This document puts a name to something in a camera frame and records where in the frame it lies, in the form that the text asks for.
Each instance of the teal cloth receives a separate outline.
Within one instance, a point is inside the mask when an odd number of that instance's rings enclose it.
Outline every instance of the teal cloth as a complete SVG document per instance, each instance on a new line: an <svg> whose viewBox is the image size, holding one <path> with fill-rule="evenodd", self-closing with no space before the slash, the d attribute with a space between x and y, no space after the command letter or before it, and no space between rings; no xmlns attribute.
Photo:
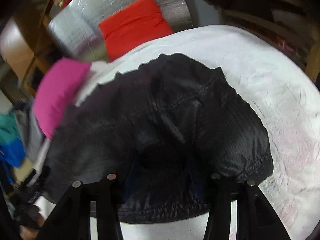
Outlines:
<svg viewBox="0 0 320 240"><path fill-rule="evenodd" d="M20 140L15 113L0 114L0 145L10 144L15 139Z"/></svg>

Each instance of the round metal pin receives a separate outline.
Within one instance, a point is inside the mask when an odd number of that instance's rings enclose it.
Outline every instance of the round metal pin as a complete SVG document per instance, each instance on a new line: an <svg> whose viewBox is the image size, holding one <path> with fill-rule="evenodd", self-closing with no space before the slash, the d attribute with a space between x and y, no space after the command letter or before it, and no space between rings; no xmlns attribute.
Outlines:
<svg viewBox="0 0 320 240"><path fill-rule="evenodd" d="M218 173L214 173L214 174L211 175L211 178L212 178L212 179L220 179L221 176L220 176L220 174L218 174Z"/></svg>
<svg viewBox="0 0 320 240"><path fill-rule="evenodd" d="M247 184L249 185L249 187L253 187L256 185L256 183L253 180L248 180Z"/></svg>
<svg viewBox="0 0 320 240"><path fill-rule="evenodd" d="M117 175L116 174L114 174L114 173L110 173L108 176L107 176L107 179L109 179L109 180L113 180L113 179L115 179L117 177Z"/></svg>
<svg viewBox="0 0 320 240"><path fill-rule="evenodd" d="M73 187L80 187L81 182L80 181L75 181L74 183L72 183Z"/></svg>

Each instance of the pink cushion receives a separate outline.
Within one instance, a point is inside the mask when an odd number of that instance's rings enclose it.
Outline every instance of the pink cushion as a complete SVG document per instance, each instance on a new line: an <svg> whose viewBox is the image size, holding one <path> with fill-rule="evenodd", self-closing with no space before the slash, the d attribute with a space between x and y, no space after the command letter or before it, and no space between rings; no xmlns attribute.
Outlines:
<svg viewBox="0 0 320 240"><path fill-rule="evenodd" d="M52 139L64 110L83 84L90 67L91 63L62 58L43 77L35 97L34 113L49 139Z"/></svg>

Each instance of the black jacket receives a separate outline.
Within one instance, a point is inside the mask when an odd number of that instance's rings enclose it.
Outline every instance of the black jacket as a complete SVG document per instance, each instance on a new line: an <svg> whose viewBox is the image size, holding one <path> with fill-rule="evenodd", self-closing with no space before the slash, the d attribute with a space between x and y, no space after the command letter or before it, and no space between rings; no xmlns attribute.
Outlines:
<svg viewBox="0 0 320 240"><path fill-rule="evenodd" d="M206 178L219 173L260 183L273 171L266 129L221 68L211 70L182 54L160 55L117 74L79 108L68 109L46 159L52 169L47 198L56 203L73 181L98 181L135 156L120 220L194 217L208 205L189 175L188 154Z"/></svg>

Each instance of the gray panel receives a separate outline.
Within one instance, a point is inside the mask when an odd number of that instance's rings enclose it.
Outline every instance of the gray panel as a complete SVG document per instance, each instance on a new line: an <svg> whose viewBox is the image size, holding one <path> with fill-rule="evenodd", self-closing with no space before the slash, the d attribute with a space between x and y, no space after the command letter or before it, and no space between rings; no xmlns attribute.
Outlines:
<svg viewBox="0 0 320 240"><path fill-rule="evenodd" d="M136 0L72 0L49 24L57 43L72 58L107 60L98 24ZM156 0L174 32L193 28L184 0Z"/></svg>

